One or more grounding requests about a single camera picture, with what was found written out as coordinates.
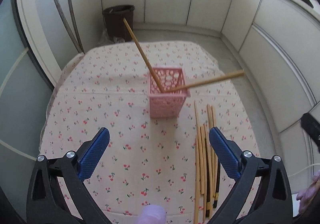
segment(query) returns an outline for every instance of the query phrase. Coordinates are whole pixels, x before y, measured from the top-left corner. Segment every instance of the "white cable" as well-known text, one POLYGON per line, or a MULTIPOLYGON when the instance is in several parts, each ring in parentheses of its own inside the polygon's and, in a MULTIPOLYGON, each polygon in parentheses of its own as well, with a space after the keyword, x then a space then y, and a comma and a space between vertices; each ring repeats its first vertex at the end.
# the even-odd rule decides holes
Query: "white cable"
POLYGON ((13 73, 13 71, 16 69, 16 67, 18 66, 19 62, 22 60, 22 58, 24 57, 24 55, 28 52, 29 48, 26 47, 23 52, 19 55, 19 57, 16 59, 16 61, 14 62, 14 64, 12 65, 12 67, 10 68, 10 70, 8 71, 6 77, 4 78, 1 86, 0 86, 0 97, 1 94, 4 90, 4 87, 6 86, 11 74, 13 73))
POLYGON ((300 170, 300 171, 298 171, 298 172, 296 172, 296 173, 294 173, 294 174, 292 174, 292 175, 289 175, 289 176, 288 176, 288 178, 290 178, 290 177, 292 177, 292 176, 295 176, 295 175, 297 175, 297 174, 301 173, 302 171, 304 171, 304 170, 306 170, 306 169, 308 169, 308 168, 310 168, 310 167, 312 167, 312 166, 315 166, 315 165, 320 165, 320 163, 314 163, 314 164, 311 164, 311 165, 309 165, 309 166, 307 166, 307 167, 303 168, 302 170, 300 170))

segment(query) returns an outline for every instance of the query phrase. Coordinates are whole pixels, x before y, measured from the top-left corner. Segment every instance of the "hand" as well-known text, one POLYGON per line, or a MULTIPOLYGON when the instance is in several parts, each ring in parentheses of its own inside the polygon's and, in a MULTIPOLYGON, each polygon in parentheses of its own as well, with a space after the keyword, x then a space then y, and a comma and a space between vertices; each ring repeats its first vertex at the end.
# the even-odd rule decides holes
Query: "hand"
POLYGON ((312 177, 312 184, 309 188, 302 190, 297 195, 297 201, 300 201, 299 214, 302 214, 308 208, 313 197, 320 189, 320 170, 312 177))

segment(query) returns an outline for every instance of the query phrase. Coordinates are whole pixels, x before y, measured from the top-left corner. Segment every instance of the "blue gripper pad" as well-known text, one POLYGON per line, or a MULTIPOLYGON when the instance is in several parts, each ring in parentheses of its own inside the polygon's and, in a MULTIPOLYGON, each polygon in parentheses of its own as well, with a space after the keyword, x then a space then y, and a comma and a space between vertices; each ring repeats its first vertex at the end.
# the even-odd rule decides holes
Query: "blue gripper pad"
POLYGON ((81 181, 89 179, 96 168, 100 158, 106 150, 110 141, 109 130, 102 127, 95 137, 88 142, 88 145, 84 142, 82 145, 86 146, 86 149, 82 152, 82 155, 78 158, 78 177, 81 181))
POLYGON ((238 159, 241 149, 235 142, 227 140, 217 127, 210 130, 209 141, 228 177, 237 181, 241 177, 241 163, 238 159))

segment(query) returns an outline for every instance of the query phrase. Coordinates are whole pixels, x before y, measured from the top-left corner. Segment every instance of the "door frame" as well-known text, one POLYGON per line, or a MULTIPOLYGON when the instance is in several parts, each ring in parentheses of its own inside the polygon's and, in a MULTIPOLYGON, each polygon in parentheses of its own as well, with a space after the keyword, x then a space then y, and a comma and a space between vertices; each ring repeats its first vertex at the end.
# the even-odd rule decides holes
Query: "door frame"
POLYGON ((55 59, 44 34, 36 8, 36 0, 17 0, 21 25, 39 65, 55 86, 61 76, 61 68, 55 59))

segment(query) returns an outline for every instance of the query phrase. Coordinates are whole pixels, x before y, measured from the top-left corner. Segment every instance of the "plastic bag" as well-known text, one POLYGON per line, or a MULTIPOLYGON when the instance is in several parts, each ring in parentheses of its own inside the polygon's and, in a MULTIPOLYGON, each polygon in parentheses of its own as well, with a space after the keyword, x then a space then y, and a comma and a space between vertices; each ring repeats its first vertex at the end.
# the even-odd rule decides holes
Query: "plastic bag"
POLYGON ((96 47, 114 44, 112 41, 109 40, 107 29, 104 28, 102 31, 102 35, 100 37, 100 41, 97 43, 96 47))
POLYGON ((121 37, 113 37, 113 42, 114 43, 122 43, 122 42, 125 42, 125 40, 121 37))

